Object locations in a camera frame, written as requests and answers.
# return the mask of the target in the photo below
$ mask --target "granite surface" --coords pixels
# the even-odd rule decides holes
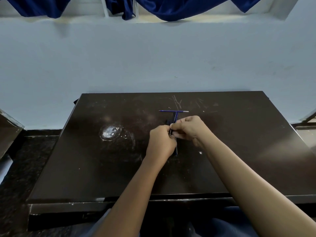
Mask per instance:
[[[57,139],[21,136],[8,150],[13,164],[0,185],[0,236],[70,236],[72,227],[13,234],[16,211],[30,195]]]

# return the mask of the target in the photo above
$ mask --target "white wall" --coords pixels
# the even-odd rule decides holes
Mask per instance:
[[[316,0],[286,21],[0,21],[0,108],[59,129],[83,92],[263,90],[289,122],[316,108]]]

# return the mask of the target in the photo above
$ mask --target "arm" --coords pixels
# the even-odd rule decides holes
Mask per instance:
[[[316,223],[261,178],[198,117],[172,124],[173,135],[202,147],[216,173],[260,236],[316,236]]]
[[[94,237],[138,236],[156,177],[177,145],[169,129],[164,125],[150,132],[146,157]]]

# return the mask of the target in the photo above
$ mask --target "table top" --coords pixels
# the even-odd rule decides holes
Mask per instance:
[[[316,157],[261,91],[82,94],[28,203],[117,199],[145,157],[149,131],[184,110],[288,196],[316,195]],[[151,199],[224,198],[205,152],[178,139]]]

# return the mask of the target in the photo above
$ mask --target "hand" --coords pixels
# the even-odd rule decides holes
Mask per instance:
[[[160,125],[150,131],[149,143],[144,160],[162,168],[177,146],[175,137],[169,136],[170,127]]]
[[[199,116],[188,116],[177,120],[176,123],[170,125],[170,128],[174,130],[172,133],[174,137],[192,140],[196,147],[202,148],[204,148],[204,146],[201,142],[201,138],[203,138],[205,134],[211,133]]]

